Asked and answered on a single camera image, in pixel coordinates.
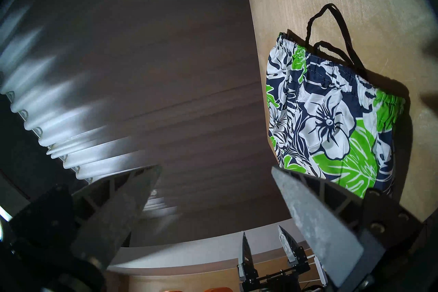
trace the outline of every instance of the green leaf print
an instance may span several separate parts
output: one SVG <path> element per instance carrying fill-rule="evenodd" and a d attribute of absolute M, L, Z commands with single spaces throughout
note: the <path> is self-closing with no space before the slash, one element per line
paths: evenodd
<path fill-rule="evenodd" d="M 275 140 L 274 136 L 272 136 L 270 139 L 271 139 L 272 145 L 275 148 L 275 146 L 277 145 L 277 140 Z"/>
<path fill-rule="evenodd" d="M 274 105 L 275 108 L 279 108 L 280 105 L 278 103 L 275 102 L 275 98 L 272 94 L 269 94 L 269 92 L 271 90 L 273 90 L 274 87 L 266 85 L 266 98 L 268 100 L 268 108 L 269 108 L 269 103 L 272 102 L 272 104 Z"/>
<path fill-rule="evenodd" d="M 377 110 L 377 131 L 389 131 L 396 123 L 398 117 L 403 112 L 405 99 L 398 96 L 386 94 L 380 89 L 376 92 L 376 98 L 373 101 L 373 106 L 376 107 L 381 103 Z"/>
<path fill-rule="evenodd" d="M 330 160 L 324 153 L 314 155 L 313 160 L 326 174 L 338 176 L 334 182 L 354 194 L 364 197 L 368 187 L 376 181 L 378 164 L 372 151 L 375 139 L 365 129 L 364 121 L 357 119 L 356 128 L 349 138 L 350 152 L 342 160 Z"/>
<path fill-rule="evenodd" d="M 284 169 L 290 169 L 291 171 L 295 171 L 295 172 L 300 172 L 300 173 L 306 173 L 306 169 L 300 165 L 297 165 L 295 163 L 290 163 L 290 161 L 292 160 L 292 157 L 290 155 L 285 155 L 285 157 L 283 158 L 283 164 L 284 164 Z"/>
<path fill-rule="evenodd" d="M 292 70 L 303 70 L 298 79 L 298 82 L 302 83 L 304 74 L 307 72 L 306 49 L 302 46 L 297 46 L 295 53 L 292 55 L 292 59 Z"/>

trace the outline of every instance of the hibiscus flower print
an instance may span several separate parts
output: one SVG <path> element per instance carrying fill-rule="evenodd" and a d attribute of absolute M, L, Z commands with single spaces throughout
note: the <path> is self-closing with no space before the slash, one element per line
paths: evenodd
<path fill-rule="evenodd" d="M 269 131 L 274 134 L 275 132 L 284 132 L 287 128 L 287 111 L 279 111 L 272 102 L 269 103 Z"/>
<path fill-rule="evenodd" d="M 309 94 L 304 107 L 309 117 L 300 135 L 309 153 L 323 150 L 328 159 L 342 159 L 350 151 L 348 138 L 355 122 L 341 90 L 334 88 L 326 96 Z"/>

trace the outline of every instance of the fabric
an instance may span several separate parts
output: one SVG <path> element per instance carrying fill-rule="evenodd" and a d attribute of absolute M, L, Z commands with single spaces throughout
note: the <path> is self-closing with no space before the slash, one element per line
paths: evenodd
<path fill-rule="evenodd" d="M 390 192 L 392 129 L 404 99 L 280 33 L 267 67 L 269 137 L 282 168 L 326 178 L 360 197 Z"/>

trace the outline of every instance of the wooden table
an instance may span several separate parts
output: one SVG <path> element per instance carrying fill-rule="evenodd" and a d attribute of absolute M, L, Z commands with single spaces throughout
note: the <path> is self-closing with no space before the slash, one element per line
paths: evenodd
<path fill-rule="evenodd" d="M 438 207 L 438 71 L 436 61 L 422 51 L 438 29 L 426 0 L 250 0 L 262 90 L 278 33 L 291 29 L 305 38 L 309 18 L 326 3 L 336 4 L 343 13 L 356 52 L 375 73 L 370 82 L 408 101 L 397 125 L 394 195 L 423 220 Z M 311 43 L 319 40 L 345 50 L 328 13 L 312 28 Z"/>

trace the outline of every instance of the orange object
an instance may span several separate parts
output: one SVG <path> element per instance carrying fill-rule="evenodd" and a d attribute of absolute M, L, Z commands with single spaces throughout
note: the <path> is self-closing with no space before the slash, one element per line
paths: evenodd
<path fill-rule="evenodd" d="M 208 289 L 204 292 L 233 292 L 229 287 L 215 287 L 214 289 Z"/>

